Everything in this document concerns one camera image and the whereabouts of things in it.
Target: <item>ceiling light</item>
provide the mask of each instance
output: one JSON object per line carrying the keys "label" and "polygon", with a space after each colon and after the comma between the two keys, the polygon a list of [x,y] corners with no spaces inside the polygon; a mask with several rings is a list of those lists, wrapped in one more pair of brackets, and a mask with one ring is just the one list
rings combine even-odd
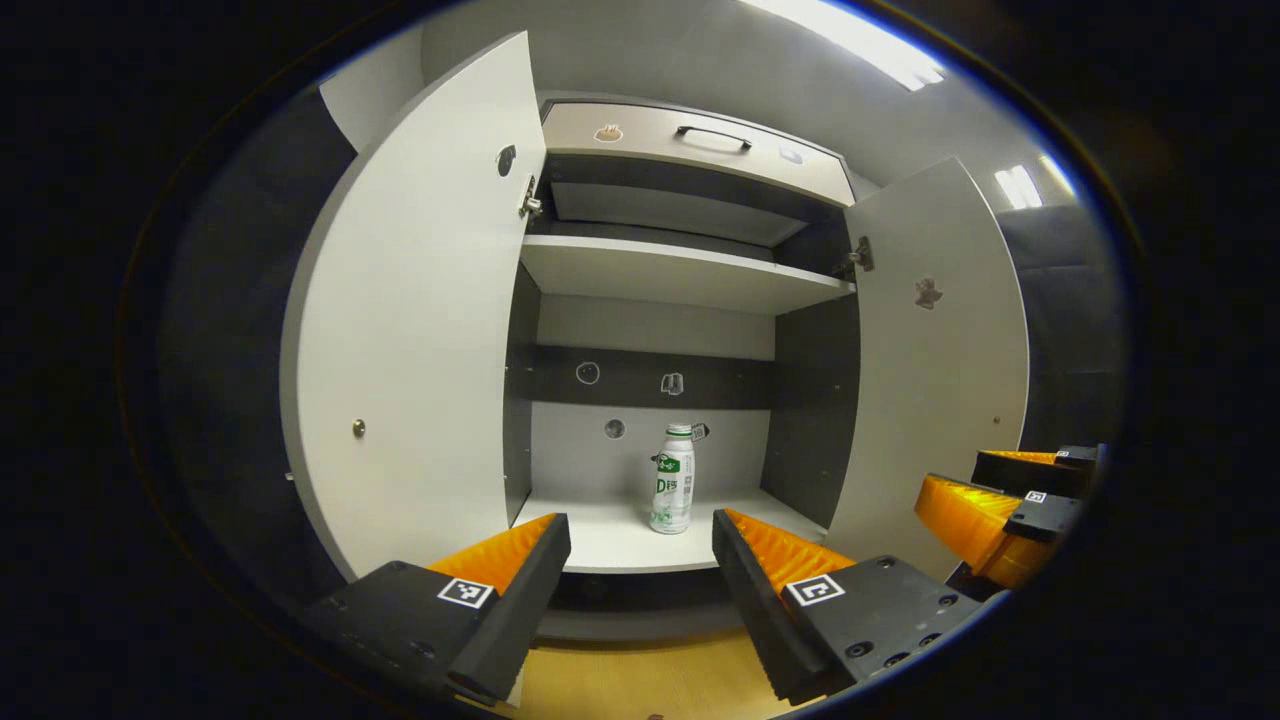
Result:
{"label": "ceiling light", "polygon": [[1044,204],[1036,190],[1036,183],[1032,182],[1032,177],[1027,173],[1027,168],[1021,165],[1000,170],[996,173],[996,182],[1000,183],[1000,190],[1005,191],[1005,196],[1009,197],[1009,204],[1014,206],[1014,210],[1039,208]]}
{"label": "ceiling light", "polygon": [[915,91],[942,82],[937,61],[874,24],[820,0],[741,0],[808,28]]}
{"label": "ceiling light", "polygon": [[1066,173],[1062,172],[1062,168],[1057,167],[1057,163],[1055,163],[1052,158],[1048,155],[1041,155],[1041,165],[1044,165],[1048,174],[1053,176],[1053,179],[1057,181],[1057,184],[1062,186],[1062,190],[1065,190],[1068,195],[1075,197],[1075,188],[1071,187],[1071,181],[1066,179]]}

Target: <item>open cabinet door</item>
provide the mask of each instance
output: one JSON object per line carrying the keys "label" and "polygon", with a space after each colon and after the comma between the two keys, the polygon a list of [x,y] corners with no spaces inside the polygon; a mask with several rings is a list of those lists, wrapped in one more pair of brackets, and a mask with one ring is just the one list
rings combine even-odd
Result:
{"label": "open cabinet door", "polygon": [[1028,383],[1018,275],[955,158],[845,213],[874,268],[858,270],[858,416],[827,544],[854,559],[892,553],[942,580],[957,560],[920,524],[915,498],[927,473],[969,480],[979,450],[1018,448]]}
{"label": "open cabinet door", "polygon": [[411,100],[316,219],[285,313],[280,413],[298,495],[348,580],[508,527],[507,319],[545,155],[521,32]]}

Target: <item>white shelf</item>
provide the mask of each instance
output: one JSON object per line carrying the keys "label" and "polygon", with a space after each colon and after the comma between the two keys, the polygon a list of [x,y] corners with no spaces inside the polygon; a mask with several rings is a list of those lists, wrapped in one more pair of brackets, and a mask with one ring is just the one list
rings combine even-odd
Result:
{"label": "white shelf", "polygon": [[547,295],[617,297],[781,315],[856,291],[849,282],[691,247],[525,236],[520,259]]}
{"label": "white shelf", "polygon": [[820,543],[827,534],[820,525],[759,488],[698,497],[695,487],[692,519],[689,529],[678,536],[664,536],[649,528],[649,502],[648,498],[617,496],[544,497],[534,491],[516,524],[548,512],[567,514],[573,548],[564,571],[602,574],[716,568],[712,512],[721,507],[731,507],[808,541]]}

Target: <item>black handle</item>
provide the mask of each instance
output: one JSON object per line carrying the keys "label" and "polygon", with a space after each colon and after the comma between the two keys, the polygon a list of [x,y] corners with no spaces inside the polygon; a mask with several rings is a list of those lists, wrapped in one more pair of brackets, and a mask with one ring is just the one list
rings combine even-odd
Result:
{"label": "black handle", "polygon": [[750,140],[748,140],[745,137],[739,137],[736,135],[730,135],[727,132],[721,132],[718,129],[707,129],[707,128],[700,128],[700,127],[696,127],[696,126],[680,126],[678,128],[676,128],[676,135],[685,135],[686,132],[689,132],[691,129],[696,129],[698,132],[709,132],[712,135],[722,135],[724,137],[728,137],[728,138],[732,138],[732,140],[736,140],[736,141],[741,142],[742,143],[742,150],[750,150],[751,149],[751,141]]}

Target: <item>white bottle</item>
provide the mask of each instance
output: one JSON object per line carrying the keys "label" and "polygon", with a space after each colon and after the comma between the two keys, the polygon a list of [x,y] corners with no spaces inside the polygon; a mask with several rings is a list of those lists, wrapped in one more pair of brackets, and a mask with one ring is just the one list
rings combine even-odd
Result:
{"label": "white bottle", "polygon": [[689,529],[694,506],[694,430],[680,423],[667,425],[667,441],[657,456],[658,480],[649,527],[673,536]]}

